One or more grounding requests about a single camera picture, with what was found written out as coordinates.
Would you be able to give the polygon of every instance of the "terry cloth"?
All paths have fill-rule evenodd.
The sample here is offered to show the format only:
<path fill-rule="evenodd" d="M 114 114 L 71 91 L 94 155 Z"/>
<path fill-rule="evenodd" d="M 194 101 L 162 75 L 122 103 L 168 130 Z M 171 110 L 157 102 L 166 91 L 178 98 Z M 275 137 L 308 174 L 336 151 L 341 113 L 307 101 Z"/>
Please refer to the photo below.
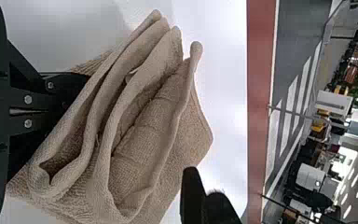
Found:
<path fill-rule="evenodd" d="M 153 11 L 91 76 L 7 194 L 71 224 L 159 223 L 213 141 L 194 85 L 202 45 Z"/>

